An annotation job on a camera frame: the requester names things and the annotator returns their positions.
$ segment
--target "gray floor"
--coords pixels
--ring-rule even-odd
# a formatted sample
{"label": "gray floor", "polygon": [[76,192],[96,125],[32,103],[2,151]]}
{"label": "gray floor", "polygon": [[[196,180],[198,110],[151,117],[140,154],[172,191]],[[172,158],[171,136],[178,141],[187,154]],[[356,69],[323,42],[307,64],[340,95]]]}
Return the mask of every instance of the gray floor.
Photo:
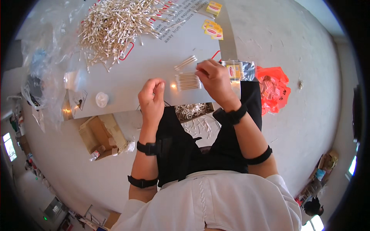
{"label": "gray floor", "polygon": [[[279,173],[292,195],[305,185],[321,154],[334,140],[340,109],[340,67],[335,44],[324,27],[293,0],[229,1],[238,58],[262,67],[282,67],[292,89],[278,114],[263,117],[262,132],[274,151]],[[304,81],[302,90],[298,80]],[[61,131],[44,134],[24,103],[26,136],[37,166],[60,199],[84,214],[90,204],[121,212],[128,198],[126,175],[135,152],[90,162],[78,127],[86,119],[66,121]],[[139,111],[115,114],[128,140],[137,139]],[[217,134],[211,118],[212,137]]]}

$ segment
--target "black pants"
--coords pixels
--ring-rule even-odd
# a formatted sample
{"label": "black pants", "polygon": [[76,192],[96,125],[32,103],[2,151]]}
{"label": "black pants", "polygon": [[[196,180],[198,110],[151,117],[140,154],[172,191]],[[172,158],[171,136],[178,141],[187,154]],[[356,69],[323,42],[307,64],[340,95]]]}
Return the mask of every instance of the black pants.
{"label": "black pants", "polygon": [[[258,82],[241,81],[241,103],[246,104],[248,113],[262,129],[262,106]],[[157,158],[159,183],[182,179],[188,175],[206,170],[232,170],[248,173],[234,127],[222,126],[210,151],[202,154],[193,137],[184,131],[177,119],[174,107],[165,107],[159,123],[156,139],[172,138],[172,144],[165,158]]]}

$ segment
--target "black wrist strap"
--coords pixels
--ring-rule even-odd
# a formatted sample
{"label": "black wrist strap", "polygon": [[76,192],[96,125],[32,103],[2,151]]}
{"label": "black wrist strap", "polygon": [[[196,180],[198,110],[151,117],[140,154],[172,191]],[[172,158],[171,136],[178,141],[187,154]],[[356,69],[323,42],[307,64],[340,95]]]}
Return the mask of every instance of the black wrist strap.
{"label": "black wrist strap", "polygon": [[241,118],[247,113],[248,108],[245,104],[237,111],[225,112],[222,108],[217,109],[213,113],[213,117],[221,124],[225,126],[233,126],[240,123]]}
{"label": "black wrist strap", "polygon": [[138,180],[138,179],[133,178],[132,176],[127,176],[127,178],[128,178],[128,182],[130,182],[130,184],[132,184],[133,186],[136,186],[138,188],[147,188],[147,187],[150,187],[150,186],[154,186],[158,182],[158,178],[154,179],[154,180],[144,180],[144,179]]}
{"label": "black wrist strap", "polygon": [[270,146],[267,146],[267,150],[262,155],[257,156],[256,158],[253,158],[253,159],[246,159],[247,164],[248,165],[260,164],[264,162],[265,160],[267,160],[271,156],[271,153],[272,153],[272,149],[270,148]]}
{"label": "black wrist strap", "polygon": [[161,151],[161,144],[156,143],[146,143],[145,145],[137,142],[136,147],[139,151],[145,153],[147,156],[155,156],[158,155]]}

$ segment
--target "hand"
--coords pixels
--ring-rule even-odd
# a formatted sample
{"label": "hand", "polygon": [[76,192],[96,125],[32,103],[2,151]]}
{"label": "hand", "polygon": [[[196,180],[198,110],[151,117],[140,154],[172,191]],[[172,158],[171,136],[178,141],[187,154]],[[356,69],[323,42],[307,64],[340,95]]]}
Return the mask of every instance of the hand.
{"label": "hand", "polygon": [[149,79],[138,94],[143,127],[157,130],[164,111],[165,81],[160,78]]}
{"label": "hand", "polygon": [[226,67],[213,59],[205,60],[196,67],[197,75],[204,88],[226,112],[236,111],[241,107],[240,100],[231,89]]}

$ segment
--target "table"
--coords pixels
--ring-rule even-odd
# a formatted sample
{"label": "table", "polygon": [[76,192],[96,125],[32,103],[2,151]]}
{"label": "table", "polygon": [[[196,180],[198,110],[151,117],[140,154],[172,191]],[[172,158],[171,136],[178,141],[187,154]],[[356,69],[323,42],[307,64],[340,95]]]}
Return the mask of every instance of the table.
{"label": "table", "polygon": [[[216,22],[224,31],[224,40],[212,40],[209,35],[204,34],[201,28],[205,19],[210,19],[194,10],[205,11],[208,2],[206,0],[184,0],[175,1],[178,6],[173,22],[156,20],[154,28],[161,31],[179,21],[187,20],[185,23],[172,28],[169,32],[162,31],[159,39],[151,35],[142,36],[143,46],[139,40],[128,47],[127,55],[120,64],[113,65],[108,73],[102,64],[90,67],[90,74],[86,71],[84,52],[79,62],[79,54],[72,56],[71,66],[80,70],[85,78],[85,85],[79,92],[68,92],[73,118],[83,118],[94,115],[115,113],[121,111],[137,110],[139,103],[137,94],[149,78],[160,77],[166,80],[164,100],[170,104],[182,105],[191,103],[213,102],[205,89],[192,89],[177,91],[170,86],[175,83],[174,75],[178,73],[174,66],[180,64],[188,57],[195,55],[200,62],[205,59],[215,60],[236,59],[235,42],[228,18],[227,9],[223,1],[221,13]],[[225,55],[220,52],[220,47],[225,50]],[[182,71],[194,71],[197,62],[187,65]],[[240,83],[233,83],[233,89],[240,96]],[[108,105],[100,108],[95,103],[98,92],[104,92],[109,96]]]}

